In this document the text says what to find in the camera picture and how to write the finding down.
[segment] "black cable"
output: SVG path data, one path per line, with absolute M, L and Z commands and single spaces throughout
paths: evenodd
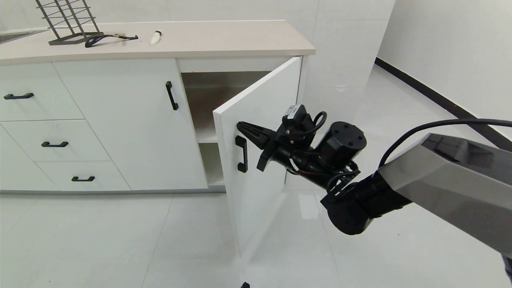
M 345 173 L 340 173 L 340 174 L 337 174 L 337 175 L 334 175 L 331 179 L 329 179 L 329 181 L 327 182 L 327 185 L 326 185 L 326 188 L 327 188 L 327 193 L 330 193 L 331 190 L 336 186 L 336 185 L 333 185 L 334 183 L 338 182 L 338 180 L 340 178 L 343 178 L 343 177 L 346 177 L 346 176 L 350 176 L 350 175 L 354 175 L 356 173 L 359 172 L 359 169 L 356 169 L 356 170 L 353 170 L 353 171 L 350 171 L 350 172 L 345 172 Z
M 484 124 L 484 125 L 496 125 L 496 126 L 505 126 L 512 127 L 512 121 L 507 120 L 496 120 L 496 119 L 479 119 L 479 118 L 462 118 L 462 119 L 450 119 L 450 120 L 442 120 L 435 121 L 427 124 L 420 125 L 413 129 L 407 131 L 407 133 L 403 134 L 396 142 L 389 147 L 389 149 L 384 153 L 382 159 L 379 163 L 379 168 L 386 164 L 386 160 L 393 153 L 393 151 L 402 144 L 407 138 L 411 137 L 414 133 L 425 130 L 428 128 L 439 127 L 439 126 L 447 126 L 447 125 L 458 125 L 458 124 Z
M 321 116 L 323 116 L 323 117 L 320 120 L 320 122 L 317 124 L 316 122 L 318 121 L 318 119 L 320 119 Z M 327 113 L 325 111 L 321 111 L 320 113 L 318 113 L 316 115 L 315 120 L 313 121 L 315 123 L 315 127 L 313 129 L 305 131 L 305 132 L 298 132 L 298 133 L 295 133 L 295 135 L 298 137 L 309 136 L 309 135 L 315 133 L 318 129 L 320 129 L 320 127 L 322 127 L 322 125 L 325 124 L 325 120 L 327 120 Z
M 120 34 L 92 36 L 89 39 L 87 39 L 85 46 L 86 46 L 86 48 L 92 47 L 94 44 L 98 43 L 100 40 L 107 38 L 107 37 L 115 37 L 115 38 L 120 38 L 120 39 L 125 39 L 125 40 L 136 40 L 139 38 L 137 35 L 135 35 L 133 37 L 127 37 L 127 36 L 120 35 Z

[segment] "white cabinet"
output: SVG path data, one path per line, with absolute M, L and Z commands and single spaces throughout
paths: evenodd
M 133 190 L 208 187 L 174 59 L 66 61 L 54 66 Z
M 0 67 L 0 121 L 83 119 L 51 63 Z
M 18 191 L 60 190 L 0 126 L 2 152 L 0 189 Z
M 297 102 L 302 58 L 283 59 L 268 71 L 241 71 L 243 61 L 235 63 L 235 71 L 199 69 L 208 72 L 182 72 L 175 59 L 53 63 L 85 119 L 23 121 L 30 117 L 16 114 L 0 121 L 7 130 L 2 189 L 226 191 L 237 251 L 244 254 L 270 215 L 286 170 L 274 162 L 257 170 L 261 150 L 250 141 L 236 145 L 243 137 L 237 123 L 277 129 Z M 241 162 L 247 171 L 238 169 Z

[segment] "countertop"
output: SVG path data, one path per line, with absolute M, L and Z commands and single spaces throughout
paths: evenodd
M 48 30 L 0 45 L 0 65 L 69 60 L 313 55 L 315 48 L 284 20 L 146 22 L 99 24 L 105 34 L 138 35 L 137 40 L 105 38 L 84 44 L 50 46 Z M 151 46 L 156 30 L 161 40 Z

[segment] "drawer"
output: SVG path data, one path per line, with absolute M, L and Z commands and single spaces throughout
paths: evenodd
M 85 120 L 0 122 L 33 161 L 110 161 Z
M 0 121 L 83 118 L 51 63 L 0 67 Z
M 111 161 L 36 162 L 62 191 L 131 190 Z

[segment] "drawer handle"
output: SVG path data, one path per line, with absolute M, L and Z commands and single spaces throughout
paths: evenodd
M 34 93 L 27 93 L 22 96 L 14 96 L 12 94 L 7 94 L 4 96 L 4 99 L 5 100 L 16 100 L 16 99 L 28 99 L 28 98 L 32 98 L 32 97 L 34 97 Z
M 41 146 L 43 146 L 43 147 L 59 147 L 59 148 L 62 148 L 62 147 L 66 147 L 68 144 L 69 144 L 69 142 L 64 141 L 61 144 L 51 145 L 49 142 L 45 141 L 45 142 L 41 143 Z
M 247 140 L 242 136 L 237 136 L 234 139 L 234 143 L 244 150 L 244 162 L 238 163 L 238 171 L 246 173 L 249 169 L 249 164 L 247 163 Z
M 92 182 L 92 181 L 94 181 L 94 179 L 96 179 L 96 177 L 94 177 L 94 176 L 91 176 L 88 179 L 78 179 L 78 177 L 75 176 L 75 177 L 71 178 L 71 181 L 73 181 L 73 182 Z
M 167 83 L 165 83 L 165 86 L 167 87 L 167 94 L 169 94 L 170 103 L 173 105 L 173 109 L 177 110 L 179 107 L 178 103 L 174 102 L 173 93 L 170 90 L 173 87 L 173 84 L 170 81 L 167 81 Z

